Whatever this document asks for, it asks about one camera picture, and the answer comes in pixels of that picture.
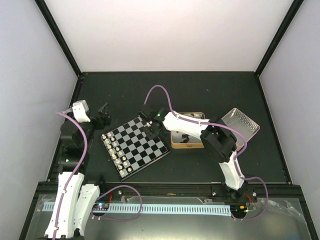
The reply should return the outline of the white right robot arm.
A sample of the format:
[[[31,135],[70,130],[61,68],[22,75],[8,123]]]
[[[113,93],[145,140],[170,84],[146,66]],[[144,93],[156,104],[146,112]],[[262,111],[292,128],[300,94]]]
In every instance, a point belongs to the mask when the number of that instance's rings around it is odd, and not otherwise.
[[[149,139],[156,138],[164,131],[170,131],[200,140],[208,155],[218,162],[222,170],[228,198],[238,202],[246,195],[246,180],[237,159],[237,138],[222,119],[195,118],[167,108],[157,111],[147,105],[141,108],[139,116],[147,123],[144,132]]]

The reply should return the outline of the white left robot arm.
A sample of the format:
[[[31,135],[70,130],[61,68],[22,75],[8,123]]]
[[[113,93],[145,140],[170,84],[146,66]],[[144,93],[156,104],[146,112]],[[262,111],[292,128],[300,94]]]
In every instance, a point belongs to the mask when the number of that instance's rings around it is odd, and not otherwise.
[[[57,194],[45,240],[83,240],[95,200],[103,199],[108,188],[103,176],[85,176],[90,155],[89,144],[96,130],[111,124],[109,104],[96,116],[90,116],[85,100],[74,102],[68,110],[58,112],[65,118],[60,127],[61,152],[58,161]]]

